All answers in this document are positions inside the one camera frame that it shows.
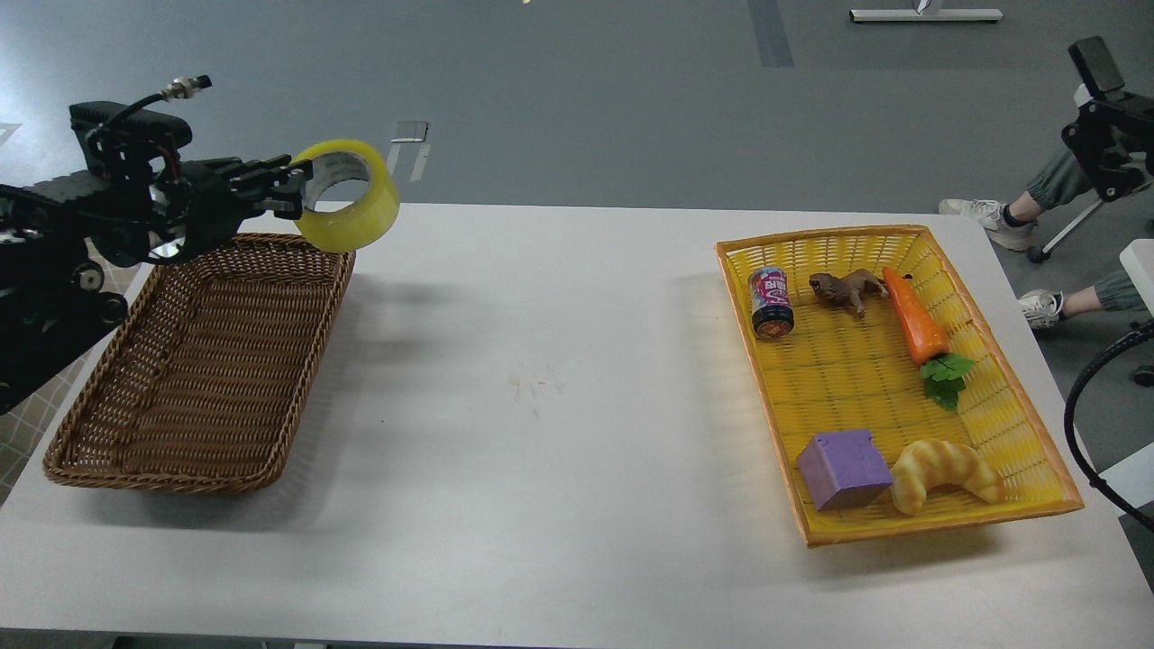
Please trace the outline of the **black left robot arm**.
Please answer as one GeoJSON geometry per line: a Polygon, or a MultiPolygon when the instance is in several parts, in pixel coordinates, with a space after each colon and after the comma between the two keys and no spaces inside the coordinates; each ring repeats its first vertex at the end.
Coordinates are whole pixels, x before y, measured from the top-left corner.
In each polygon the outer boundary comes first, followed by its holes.
{"type": "Polygon", "coordinates": [[[207,75],[173,79],[130,104],[74,104],[69,121],[87,166],[3,186],[3,412],[126,321],[127,300],[105,288],[105,264],[182,264],[267,211],[304,215],[310,161],[181,159],[189,124],[153,105],[189,99],[211,83],[207,75]]]}

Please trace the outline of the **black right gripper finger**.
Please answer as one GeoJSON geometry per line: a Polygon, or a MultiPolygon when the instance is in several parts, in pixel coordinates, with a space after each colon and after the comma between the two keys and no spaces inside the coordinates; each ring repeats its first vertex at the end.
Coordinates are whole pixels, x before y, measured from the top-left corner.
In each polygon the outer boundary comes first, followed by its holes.
{"type": "Polygon", "coordinates": [[[1104,38],[1073,42],[1067,54],[1089,99],[1062,140],[1104,202],[1137,193],[1151,182],[1153,99],[1126,90],[1104,38]]]}

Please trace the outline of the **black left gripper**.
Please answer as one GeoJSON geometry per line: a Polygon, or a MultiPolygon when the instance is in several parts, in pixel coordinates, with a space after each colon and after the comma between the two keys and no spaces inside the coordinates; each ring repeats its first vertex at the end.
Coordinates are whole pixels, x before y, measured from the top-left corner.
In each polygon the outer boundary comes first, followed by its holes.
{"type": "Polygon", "coordinates": [[[314,177],[312,161],[280,155],[268,161],[182,161],[180,179],[162,173],[150,193],[155,210],[164,217],[149,239],[149,263],[182,264],[230,243],[243,219],[271,212],[275,218],[298,221],[305,211],[300,191],[271,194],[273,187],[301,188],[314,177]]]}

